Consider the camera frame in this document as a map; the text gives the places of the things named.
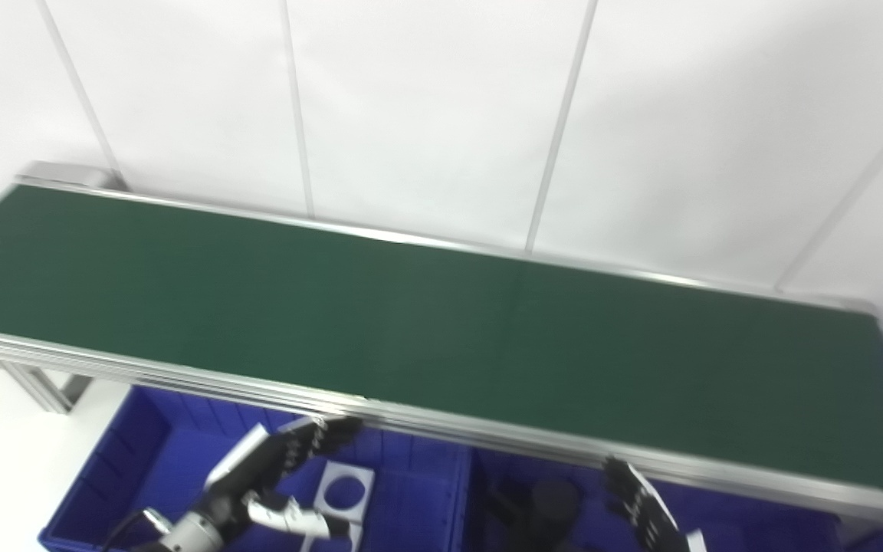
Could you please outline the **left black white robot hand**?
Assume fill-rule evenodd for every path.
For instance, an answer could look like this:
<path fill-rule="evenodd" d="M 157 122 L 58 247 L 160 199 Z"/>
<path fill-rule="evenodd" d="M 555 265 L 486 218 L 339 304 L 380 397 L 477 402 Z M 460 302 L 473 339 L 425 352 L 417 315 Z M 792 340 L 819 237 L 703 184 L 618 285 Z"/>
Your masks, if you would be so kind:
<path fill-rule="evenodd" d="M 257 424 L 211 469 L 192 510 L 213 527 L 222 547 L 253 524 L 304 537 L 346 538 L 349 521 L 304 509 L 277 486 L 312 458 L 346 447 L 361 429 L 362 420 L 352 416 L 299 417 L 274 431 Z"/>

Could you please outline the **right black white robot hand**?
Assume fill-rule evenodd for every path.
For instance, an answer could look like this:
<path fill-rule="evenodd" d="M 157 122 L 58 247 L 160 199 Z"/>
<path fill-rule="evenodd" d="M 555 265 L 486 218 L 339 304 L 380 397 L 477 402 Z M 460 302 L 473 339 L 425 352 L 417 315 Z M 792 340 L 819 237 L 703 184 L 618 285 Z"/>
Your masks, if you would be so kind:
<path fill-rule="evenodd" d="M 681 531 L 655 486 L 630 462 L 608 457 L 602 464 L 606 507 L 632 528 L 644 551 L 707 551 L 699 530 Z"/>

